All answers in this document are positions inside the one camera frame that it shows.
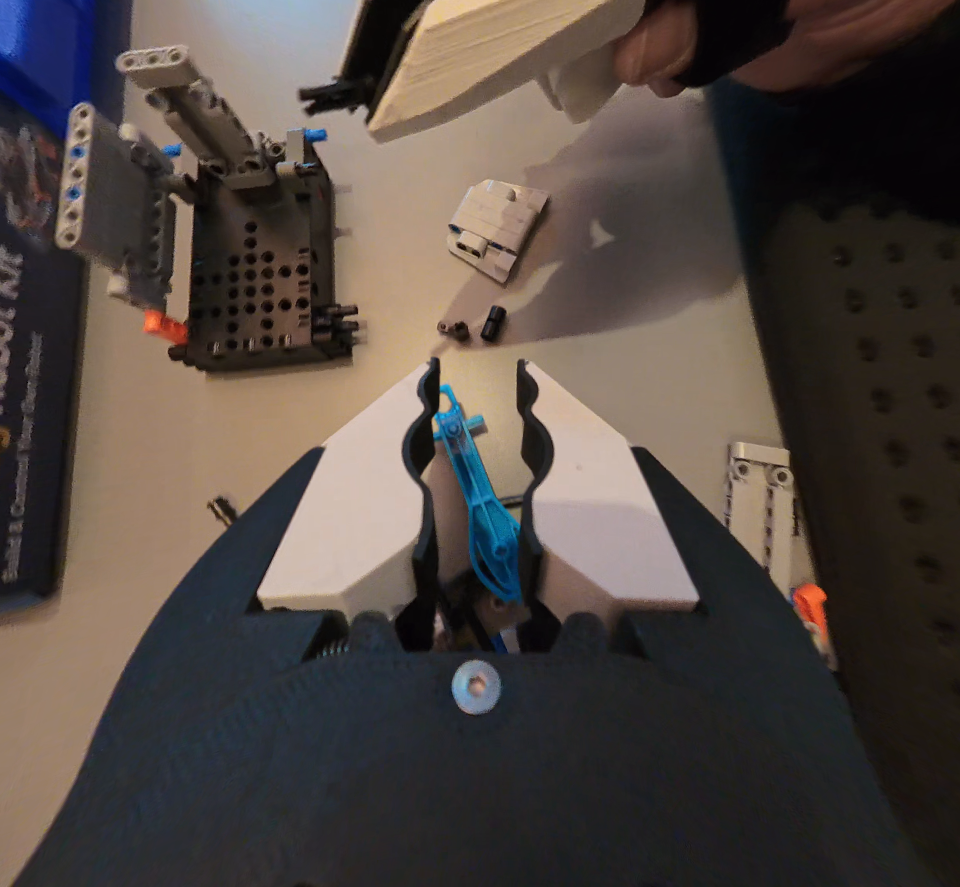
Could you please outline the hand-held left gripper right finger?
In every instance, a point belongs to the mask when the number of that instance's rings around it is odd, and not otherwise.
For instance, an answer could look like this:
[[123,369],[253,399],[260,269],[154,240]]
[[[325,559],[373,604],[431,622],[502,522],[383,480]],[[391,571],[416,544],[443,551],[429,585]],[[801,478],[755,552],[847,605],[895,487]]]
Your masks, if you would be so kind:
[[518,361],[526,599],[560,623],[688,614],[699,593],[628,439],[529,360]]

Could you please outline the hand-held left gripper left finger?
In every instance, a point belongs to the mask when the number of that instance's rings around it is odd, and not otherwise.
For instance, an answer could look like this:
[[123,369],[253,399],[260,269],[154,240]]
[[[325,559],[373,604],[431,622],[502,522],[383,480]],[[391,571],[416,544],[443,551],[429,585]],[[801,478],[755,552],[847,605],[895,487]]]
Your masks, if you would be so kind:
[[321,446],[318,464],[260,582],[266,610],[398,617],[435,597],[433,496],[441,365],[428,360]]

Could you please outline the blue plastic bin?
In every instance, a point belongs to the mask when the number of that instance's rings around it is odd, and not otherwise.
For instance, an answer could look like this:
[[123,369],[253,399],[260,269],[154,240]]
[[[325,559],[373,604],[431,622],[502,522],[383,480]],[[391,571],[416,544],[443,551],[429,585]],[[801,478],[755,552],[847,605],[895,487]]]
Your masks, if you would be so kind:
[[130,47],[134,0],[1,0],[1,123],[63,137],[81,101],[117,122],[115,59]]

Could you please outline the person's right hand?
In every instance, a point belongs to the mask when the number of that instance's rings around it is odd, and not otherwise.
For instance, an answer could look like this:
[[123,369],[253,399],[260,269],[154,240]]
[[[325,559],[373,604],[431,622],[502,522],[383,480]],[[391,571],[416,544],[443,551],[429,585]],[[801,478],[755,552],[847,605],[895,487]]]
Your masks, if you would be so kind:
[[611,44],[616,82],[672,97],[728,74],[786,97],[826,89],[923,37],[958,0],[647,0]]

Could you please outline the orange holed beam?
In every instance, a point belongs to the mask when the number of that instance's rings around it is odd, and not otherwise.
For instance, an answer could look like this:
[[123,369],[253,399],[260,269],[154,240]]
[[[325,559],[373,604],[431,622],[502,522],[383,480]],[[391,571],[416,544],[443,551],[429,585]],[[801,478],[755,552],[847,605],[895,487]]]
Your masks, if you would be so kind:
[[832,665],[834,652],[826,612],[827,594],[817,583],[805,582],[793,588],[791,602],[821,659]]

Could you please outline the black perforated panel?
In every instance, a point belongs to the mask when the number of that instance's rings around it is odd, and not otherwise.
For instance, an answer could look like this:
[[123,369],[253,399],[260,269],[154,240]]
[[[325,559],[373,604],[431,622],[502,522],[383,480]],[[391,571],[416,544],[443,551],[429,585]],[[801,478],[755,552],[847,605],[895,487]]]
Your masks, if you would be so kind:
[[847,700],[958,885],[958,2],[834,85],[707,99]]

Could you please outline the robot kit box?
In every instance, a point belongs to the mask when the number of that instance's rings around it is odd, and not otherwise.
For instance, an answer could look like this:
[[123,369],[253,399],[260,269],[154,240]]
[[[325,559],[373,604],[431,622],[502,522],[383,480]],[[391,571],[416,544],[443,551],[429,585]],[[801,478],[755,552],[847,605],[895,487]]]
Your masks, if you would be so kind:
[[55,244],[63,144],[1,104],[1,611],[63,573],[86,273]]

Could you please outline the cyan frame piece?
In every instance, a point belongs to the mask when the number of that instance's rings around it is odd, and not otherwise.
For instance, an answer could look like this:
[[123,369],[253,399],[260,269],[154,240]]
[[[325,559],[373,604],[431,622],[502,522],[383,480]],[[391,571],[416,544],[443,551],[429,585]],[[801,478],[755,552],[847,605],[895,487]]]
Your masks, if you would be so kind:
[[474,442],[473,431],[483,418],[465,415],[449,384],[440,385],[439,394],[434,439],[443,444],[465,502],[471,567],[494,597],[521,603],[521,527],[498,499]]

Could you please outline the grey frame piece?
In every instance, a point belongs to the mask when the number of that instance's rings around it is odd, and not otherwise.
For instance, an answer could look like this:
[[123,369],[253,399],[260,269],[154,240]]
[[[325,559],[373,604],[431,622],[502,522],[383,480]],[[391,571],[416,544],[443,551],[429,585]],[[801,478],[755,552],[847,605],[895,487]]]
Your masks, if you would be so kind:
[[788,450],[742,440],[729,444],[724,521],[778,591],[790,597],[796,494]]

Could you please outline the black base plate assembly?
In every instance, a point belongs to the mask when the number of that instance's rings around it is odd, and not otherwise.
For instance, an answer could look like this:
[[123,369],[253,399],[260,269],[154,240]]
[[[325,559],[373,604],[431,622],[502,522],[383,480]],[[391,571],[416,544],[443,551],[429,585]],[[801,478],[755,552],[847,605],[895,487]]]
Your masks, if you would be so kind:
[[223,375],[352,361],[361,326],[335,295],[326,131],[247,129],[182,44],[128,50],[115,68],[180,146],[77,103],[55,245],[106,270],[107,293],[143,312],[174,363]]

